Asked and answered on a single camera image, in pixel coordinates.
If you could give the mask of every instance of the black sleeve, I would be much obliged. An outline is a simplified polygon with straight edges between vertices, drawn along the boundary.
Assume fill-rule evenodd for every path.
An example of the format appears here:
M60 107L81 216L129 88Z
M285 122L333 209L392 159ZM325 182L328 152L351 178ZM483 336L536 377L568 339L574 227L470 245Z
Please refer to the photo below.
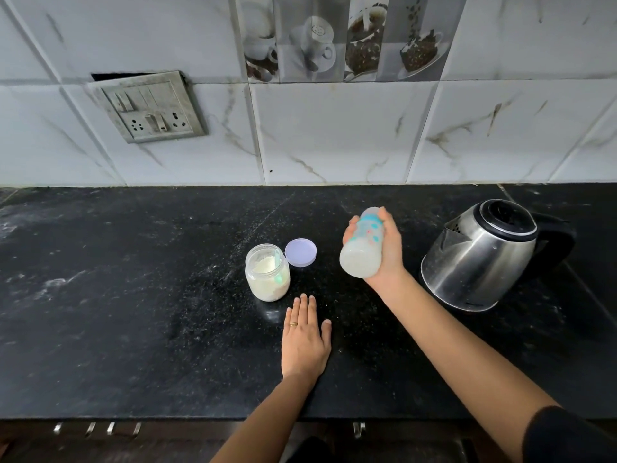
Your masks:
M617 462L617 441L566 410L538 411L523 438L524 463Z

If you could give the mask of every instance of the hand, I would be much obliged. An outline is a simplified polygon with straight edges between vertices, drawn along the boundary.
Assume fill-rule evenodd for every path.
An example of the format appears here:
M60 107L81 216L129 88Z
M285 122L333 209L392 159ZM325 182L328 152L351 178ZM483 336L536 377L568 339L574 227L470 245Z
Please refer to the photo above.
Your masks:
M323 320L321 336L317 325L317 303L306 294L294 299L294 308L288 308L282 329L282 377L301 375L311 388L326 368L332 347L330 334L332 322Z
M384 225L384 241L381 247L381 266L374 276L366 278L365 281L375 292L383 296L383 294L395 287L407 272L403 266L403 243L392 215L382 206L377 216ZM349 227L343 235L343 244L353 235L359 220L360 218L358 216L354 216L351 221L349 221Z

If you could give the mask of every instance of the black granite countertop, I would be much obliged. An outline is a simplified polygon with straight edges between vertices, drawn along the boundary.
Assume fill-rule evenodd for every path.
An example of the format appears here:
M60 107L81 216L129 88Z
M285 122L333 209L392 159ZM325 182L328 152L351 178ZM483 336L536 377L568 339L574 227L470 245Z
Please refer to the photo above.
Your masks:
M597 208L615 188L508 186L577 226L572 268L515 287L488 312L457 314L562 405L596 419L617 417L617 326L606 310L615 266L605 263L614 211ZM498 186L22 189L0 201L9 195L0 419L243 418L280 379L282 317L301 292L333 321L332 356L304 418L468 417L338 255L350 217L385 205L416 273L442 224L505 197ZM256 300L246 253L297 237L315 241L317 260L292 268L281 301Z

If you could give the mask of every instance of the stainless steel kettle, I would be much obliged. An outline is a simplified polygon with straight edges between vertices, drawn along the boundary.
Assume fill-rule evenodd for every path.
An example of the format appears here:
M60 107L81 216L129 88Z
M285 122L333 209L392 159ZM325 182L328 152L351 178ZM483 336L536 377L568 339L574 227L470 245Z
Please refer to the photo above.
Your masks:
M566 221L505 200L487 200L445 224L420 275L442 303L464 311L493 307L518 280L559 264L575 245Z

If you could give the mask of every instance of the kettle handle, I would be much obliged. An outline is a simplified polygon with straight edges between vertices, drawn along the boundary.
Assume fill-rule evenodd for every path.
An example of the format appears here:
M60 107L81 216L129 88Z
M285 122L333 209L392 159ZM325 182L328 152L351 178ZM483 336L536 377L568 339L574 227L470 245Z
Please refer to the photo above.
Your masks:
M547 214L531 214L538 226L536 252L522 273L519 281L527 281L556 267L569 255L576 242L574 227L563 219ZM538 242L545 241L544 246Z

